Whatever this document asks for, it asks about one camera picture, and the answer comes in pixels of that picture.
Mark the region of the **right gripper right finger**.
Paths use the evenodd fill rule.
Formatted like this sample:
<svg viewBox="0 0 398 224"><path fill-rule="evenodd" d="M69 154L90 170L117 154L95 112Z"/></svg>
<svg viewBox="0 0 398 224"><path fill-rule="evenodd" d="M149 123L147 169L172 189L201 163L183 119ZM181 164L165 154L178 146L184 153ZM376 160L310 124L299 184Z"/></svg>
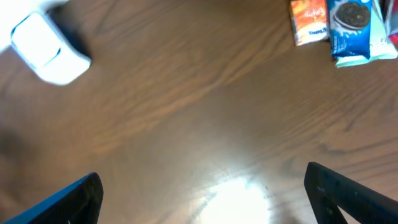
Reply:
<svg viewBox="0 0 398 224"><path fill-rule="evenodd" d="M397 223L397 201L319 163L309 162L304 186L318 223Z"/></svg>

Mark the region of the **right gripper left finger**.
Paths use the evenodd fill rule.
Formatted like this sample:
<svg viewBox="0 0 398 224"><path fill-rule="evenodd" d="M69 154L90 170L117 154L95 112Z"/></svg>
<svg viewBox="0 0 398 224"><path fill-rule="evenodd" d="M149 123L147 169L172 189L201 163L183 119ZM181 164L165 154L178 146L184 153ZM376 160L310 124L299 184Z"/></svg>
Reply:
<svg viewBox="0 0 398 224"><path fill-rule="evenodd" d="M5 221L5 224L97 224L103 194L101 179L96 172L92 172Z"/></svg>

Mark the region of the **blue snack wrapper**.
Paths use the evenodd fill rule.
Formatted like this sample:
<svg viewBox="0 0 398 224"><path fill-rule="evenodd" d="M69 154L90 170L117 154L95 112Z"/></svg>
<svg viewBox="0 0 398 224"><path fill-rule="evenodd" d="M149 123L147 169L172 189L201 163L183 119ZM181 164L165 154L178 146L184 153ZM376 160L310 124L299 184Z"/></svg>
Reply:
<svg viewBox="0 0 398 224"><path fill-rule="evenodd" d="M331 56L370 57L371 0L326 0Z"/></svg>

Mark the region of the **orange Kleenex tissue pack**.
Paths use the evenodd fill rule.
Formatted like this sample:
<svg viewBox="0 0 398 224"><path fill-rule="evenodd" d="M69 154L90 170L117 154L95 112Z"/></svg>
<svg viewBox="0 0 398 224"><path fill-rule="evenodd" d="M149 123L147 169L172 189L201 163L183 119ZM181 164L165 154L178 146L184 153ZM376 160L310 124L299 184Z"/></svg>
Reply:
<svg viewBox="0 0 398 224"><path fill-rule="evenodd" d="M296 46L329 38L325 0L291 0L289 9Z"/></svg>

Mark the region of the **purple Carefree pad pack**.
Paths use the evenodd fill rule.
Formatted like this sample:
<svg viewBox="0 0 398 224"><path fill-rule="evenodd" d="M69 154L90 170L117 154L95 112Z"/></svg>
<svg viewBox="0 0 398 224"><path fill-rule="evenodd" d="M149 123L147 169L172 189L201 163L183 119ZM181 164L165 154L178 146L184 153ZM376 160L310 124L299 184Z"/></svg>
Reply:
<svg viewBox="0 0 398 224"><path fill-rule="evenodd" d="M388 39L397 47L398 8L397 0L384 1L384 23Z"/></svg>

